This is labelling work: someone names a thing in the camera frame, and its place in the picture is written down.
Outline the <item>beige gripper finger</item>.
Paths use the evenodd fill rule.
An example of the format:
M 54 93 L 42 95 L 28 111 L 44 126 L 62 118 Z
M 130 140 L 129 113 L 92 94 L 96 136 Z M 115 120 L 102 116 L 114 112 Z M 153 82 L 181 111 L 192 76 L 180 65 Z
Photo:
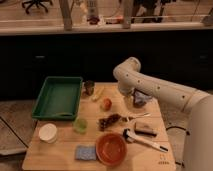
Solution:
M 128 109 L 133 108 L 133 97 L 132 96 L 127 96 L 124 98 L 125 105 Z

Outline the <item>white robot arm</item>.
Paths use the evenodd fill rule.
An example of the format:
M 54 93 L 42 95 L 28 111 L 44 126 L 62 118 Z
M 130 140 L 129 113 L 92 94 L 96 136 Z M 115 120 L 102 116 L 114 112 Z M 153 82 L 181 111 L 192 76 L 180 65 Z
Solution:
M 114 68 L 120 93 L 128 96 L 137 89 L 187 113 L 182 171 L 213 171 L 213 94 L 144 75 L 140 69 L 135 57 Z

